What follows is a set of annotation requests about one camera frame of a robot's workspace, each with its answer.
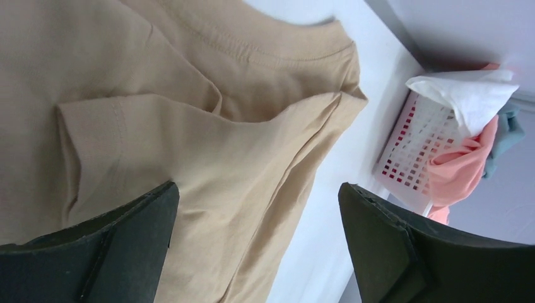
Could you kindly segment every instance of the white wall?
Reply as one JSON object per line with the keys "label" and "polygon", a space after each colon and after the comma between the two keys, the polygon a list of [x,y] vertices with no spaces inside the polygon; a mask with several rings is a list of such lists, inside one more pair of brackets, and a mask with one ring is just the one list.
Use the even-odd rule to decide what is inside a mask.
{"label": "white wall", "polygon": [[373,0],[383,20],[391,22],[390,4],[411,39],[410,51],[433,63],[503,62],[516,70],[520,90],[535,95],[535,1],[532,0]]}

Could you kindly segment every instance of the laundry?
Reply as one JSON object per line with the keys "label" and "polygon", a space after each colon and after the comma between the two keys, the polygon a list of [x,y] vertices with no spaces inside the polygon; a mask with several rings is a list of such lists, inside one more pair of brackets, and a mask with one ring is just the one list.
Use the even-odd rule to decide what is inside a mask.
{"label": "laundry", "polygon": [[454,110],[462,138],[479,135],[518,89],[506,69],[434,73],[417,76],[407,86]]}
{"label": "laundry", "polygon": [[526,136],[522,129],[517,115],[520,109],[518,106],[507,102],[500,111],[498,111],[498,129],[492,149],[486,159],[483,178],[489,179],[497,169],[497,158],[505,153],[509,148],[518,144]]}
{"label": "laundry", "polygon": [[479,136],[466,138],[460,147],[450,148],[429,159],[427,171],[433,208],[428,218],[447,223],[449,211],[445,208],[474,191],[483,175],[497,129],[498,117],[495,116]]}
{"label": "laundry", "polygon": [[33,0],[5,3],[0,28],[0,244],[171,180],[155,302],[265,302],[317,167],[367,103],[340,22],[239,0]]}

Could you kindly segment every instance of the teal cloth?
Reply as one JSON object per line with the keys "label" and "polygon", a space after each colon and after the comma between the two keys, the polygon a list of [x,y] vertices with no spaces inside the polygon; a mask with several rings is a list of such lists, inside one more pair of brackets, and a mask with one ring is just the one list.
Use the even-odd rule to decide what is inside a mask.
{"label": "teal cloth", "polygon": [[496,171],[496,159],[526,136],[517,119],[519,111],[520,109],[511,102],[507,102],[498,111],[498,130],[496,131],[490,154],[485,162],[484,179],[489,179]]}

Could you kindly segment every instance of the pink cloth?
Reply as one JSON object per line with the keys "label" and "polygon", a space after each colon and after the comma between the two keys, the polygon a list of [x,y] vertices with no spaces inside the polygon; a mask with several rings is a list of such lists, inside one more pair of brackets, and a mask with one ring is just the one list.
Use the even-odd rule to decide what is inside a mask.
{"label": "pink cloth", "polygon": [[498,116],[485,126],[479,136],[466,138],[460,147],[429,159],[427,171],[434,206],[428,218],[447,224],[448,206],[465,199],[474,191],[483,175],[485,160],[497,129]]}

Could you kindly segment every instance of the white surface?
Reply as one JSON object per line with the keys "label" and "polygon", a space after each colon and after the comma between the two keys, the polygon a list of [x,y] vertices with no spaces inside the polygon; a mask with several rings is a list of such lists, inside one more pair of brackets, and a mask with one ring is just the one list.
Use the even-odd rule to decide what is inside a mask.
{"label": "white surface", "polygon": [[388,1],[427,58],[502,62],[535,95],[535,1],[370,1]]}
{"label": "white surface", "polygon": [[399,109],[404,83],[420,66],[363,0],[247,0],[258,10],[297,24],[335,16],[358,47],[362,90],[369,104],[319,167],[312,194],[280,264],[270,303],[338,302],[353,272],[341,223],[338,189],[343,182],[386,197],[372,177]]}

